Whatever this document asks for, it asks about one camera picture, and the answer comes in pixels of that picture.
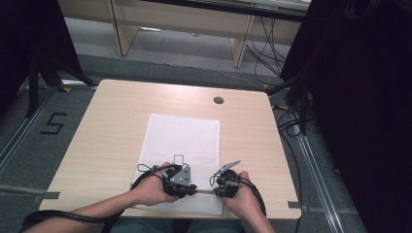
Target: hole in table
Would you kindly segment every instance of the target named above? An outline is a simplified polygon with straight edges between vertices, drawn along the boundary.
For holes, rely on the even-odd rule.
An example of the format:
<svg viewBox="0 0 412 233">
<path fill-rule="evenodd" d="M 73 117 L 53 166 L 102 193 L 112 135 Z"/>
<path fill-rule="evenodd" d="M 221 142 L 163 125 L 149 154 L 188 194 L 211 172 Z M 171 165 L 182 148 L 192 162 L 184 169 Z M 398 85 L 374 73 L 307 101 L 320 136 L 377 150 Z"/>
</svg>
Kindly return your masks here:
<svg viewBox="0 0 412 233">
<path fill-rule="evenodd" d="M 213 101 L 215 101 L 215 103 L 217 104 L 222 104 L 224 102 L 223 98 L 220 96 L 216 96 Z"/>
</svg>

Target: forearm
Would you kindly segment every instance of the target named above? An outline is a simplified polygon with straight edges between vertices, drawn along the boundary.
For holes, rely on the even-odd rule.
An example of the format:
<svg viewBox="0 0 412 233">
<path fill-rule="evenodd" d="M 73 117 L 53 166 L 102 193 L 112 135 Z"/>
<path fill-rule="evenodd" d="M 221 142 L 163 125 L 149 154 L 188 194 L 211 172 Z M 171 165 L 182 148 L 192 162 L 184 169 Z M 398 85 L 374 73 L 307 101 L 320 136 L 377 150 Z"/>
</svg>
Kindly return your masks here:
<svg viewBox="0 0 412 233">
<path fill-rule="evenodd" d="M 72 211 L 72 213 L 82 216 L 106 217 L 113 216 L 136 204 L 138 204 L 136 197 L 129 191 L 119 196 L 79 208 Z M 96 225 L 95 223 L 53 217 L 31 227 L 25 232 L 88 232 Z"/>
</svg>

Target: desk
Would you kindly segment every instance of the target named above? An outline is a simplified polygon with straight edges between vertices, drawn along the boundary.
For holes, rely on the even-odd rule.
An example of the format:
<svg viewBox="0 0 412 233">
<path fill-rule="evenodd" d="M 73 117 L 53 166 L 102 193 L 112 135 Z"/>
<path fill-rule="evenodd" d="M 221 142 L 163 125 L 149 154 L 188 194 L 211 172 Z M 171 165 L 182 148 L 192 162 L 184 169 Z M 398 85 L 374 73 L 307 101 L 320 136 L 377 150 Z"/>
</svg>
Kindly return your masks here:
<svg viewBox="0 0 412 233">
<path fill-rule="evenodd" d="M 223 2 L 231 2 L 232 5 L 239 7 L 263 8 L 263 5 L 253 3 L 258 0 L 251 1 Z M 173 5 L 192 1 L 163 1 L 167 4 L 137 0 L 58 0 L 58 2 L 65 17 L 112 23 L 119 55 L 127 55 L 138 31 L 138 26 L 231 38 L 234 67 L 241 65 L 246 41 L 266 42 L 267 40 L 266 32 L 264 32 L 258 17 Z M 270 5 L 267 7 L 268 9 L 278 8 L 278 1 L 265 2 Z M 301 4 L 306 9 L 309 6 L 308 3 L 301 2 Z M 263 23 L 269 32 L 272 27 L 271 18 L 265 18 Z M 290 46 L 299 26 L 300 22 L 298 21 L 276 19 L 273 25 L 274 42 Z"/>
<path fill-rule="evenodd" d="M 220 96 L 219 105 L 214 98 Z M 58 168 L 41 210 L 71 211 L 128 190 L 150 114 L 221 120 L 221 164 L 241 159 L 269 218 L 299 218 L 290 170 L 267 95 L 263 92 L 106 80 L 100 83 Z M 124 216 L 193 216 L 128 209 Z"/>
</svg>

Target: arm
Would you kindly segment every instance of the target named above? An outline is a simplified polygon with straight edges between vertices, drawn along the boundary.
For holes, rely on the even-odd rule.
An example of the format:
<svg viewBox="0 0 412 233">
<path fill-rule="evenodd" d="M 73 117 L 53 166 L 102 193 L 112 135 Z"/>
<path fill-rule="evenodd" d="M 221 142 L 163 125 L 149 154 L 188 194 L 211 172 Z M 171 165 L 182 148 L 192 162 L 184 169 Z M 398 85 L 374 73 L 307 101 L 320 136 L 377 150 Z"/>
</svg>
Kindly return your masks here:
<svg viewBox="0 0 412 233">
<path fill-rule="evenodd" d="M 148 177 L 139 185 L 119 196 L 79 208 L 72 211 L 82 216 L 113 216 L 124 209 L 135 205 L 152 206 L 162 202 L 175 202 L 177 197 L 172 197 L 163 192 L 161 180 L 157 177 Z M 31 227 L 25 232 L 88 232 L 97 224 L 75 221 L 62 217 L 53 217 Z"/>
<path fill-rule="evenodd" d="M 241 172 L 239 177 L 250 180 L 248 172 Z M 246 185 L 241 183 L 233 198 L 222 198 L 222 201 L 235 215 L 245 219 L 256 232 L 275 232 L 269 220 L 261 212 L 257 198 Z"/>
</svg>

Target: white towel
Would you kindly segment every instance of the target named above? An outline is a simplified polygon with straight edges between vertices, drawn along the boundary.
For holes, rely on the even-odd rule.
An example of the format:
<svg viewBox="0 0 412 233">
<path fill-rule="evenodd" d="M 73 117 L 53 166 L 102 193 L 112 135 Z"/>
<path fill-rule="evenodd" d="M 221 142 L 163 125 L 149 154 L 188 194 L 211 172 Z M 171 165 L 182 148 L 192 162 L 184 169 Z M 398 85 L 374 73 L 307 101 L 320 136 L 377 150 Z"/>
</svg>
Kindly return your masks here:
<svg viewBox="0 0 412 233">
<path fill-rule="evenodd" d="M 139 164 L 153 167 L 164 162 L 173 163 L 174 155 L 182 154 L 184 162 L 190 166 L 191 183 L 198 189 L 213 189 L 209 179 L 220 168 L 220 131 L 219 120 L 152 114 Z M 133 181 L 142 174 L 136 169 Z M 216 195 L 199 193 L 187 195 L 175 203 L 136 207 L 200 215 L 221 215 L 223 212 L 222 202 Z"/>
</svg>

